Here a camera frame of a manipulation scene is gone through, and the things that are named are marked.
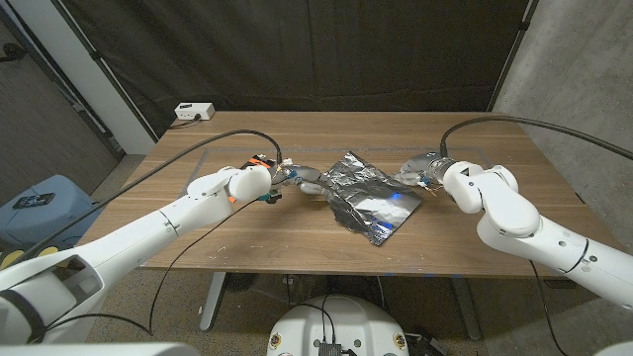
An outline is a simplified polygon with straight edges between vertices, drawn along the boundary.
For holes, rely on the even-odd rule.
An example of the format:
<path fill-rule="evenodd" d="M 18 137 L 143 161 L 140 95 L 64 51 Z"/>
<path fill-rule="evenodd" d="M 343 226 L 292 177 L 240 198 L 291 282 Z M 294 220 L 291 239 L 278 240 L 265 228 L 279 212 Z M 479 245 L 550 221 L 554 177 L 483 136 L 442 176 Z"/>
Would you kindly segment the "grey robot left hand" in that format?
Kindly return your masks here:
<path fill-rule="evenodd" d="M 282 164 L 275 172 L 271 188 L 297 186 L 308 195 L 322 195 L 325 192 L 325 178 L 315 168 L 297 164 Z"/>

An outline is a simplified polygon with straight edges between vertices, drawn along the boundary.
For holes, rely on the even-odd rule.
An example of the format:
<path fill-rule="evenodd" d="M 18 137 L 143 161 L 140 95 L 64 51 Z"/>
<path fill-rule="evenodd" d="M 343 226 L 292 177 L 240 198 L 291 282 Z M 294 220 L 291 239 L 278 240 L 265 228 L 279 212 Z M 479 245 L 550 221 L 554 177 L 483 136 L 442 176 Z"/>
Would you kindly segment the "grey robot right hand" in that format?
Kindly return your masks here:
<path fill-rule="evenodd" d="M 449 159 L 437 152 L 428 152 L 410 158 L 393 178 L 407 186 L 429 188 L 432 182 L 439 182 L 443 174 L 441 168 Z"/>

